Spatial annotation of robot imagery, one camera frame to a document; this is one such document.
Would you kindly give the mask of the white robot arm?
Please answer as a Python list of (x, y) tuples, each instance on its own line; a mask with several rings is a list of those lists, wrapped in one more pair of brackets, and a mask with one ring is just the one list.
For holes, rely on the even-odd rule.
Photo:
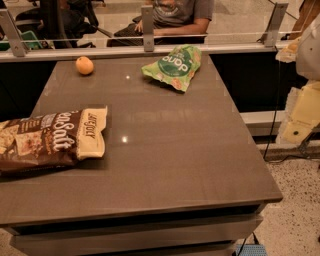
[(320, 15), (276, 59), (294, 62), (297, 74), (307, 79), (301, 89), (290, 89), (276, 138), (279, 144), (300, 145), (320, 124)]

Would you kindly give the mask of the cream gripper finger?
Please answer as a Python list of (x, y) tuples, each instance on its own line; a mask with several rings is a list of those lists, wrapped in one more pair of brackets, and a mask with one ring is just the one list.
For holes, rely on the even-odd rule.
[(276, 59), (280, 62), (291, 63), (296, 61), (296, 56), (301, 38), (297, 37), (290, 41), (283, 49), (276, 54)]
[(292, 87), (278, 129), (278, 143), (300, 145), (319, 124), (320, 82), (308, 81), (301, 89)]

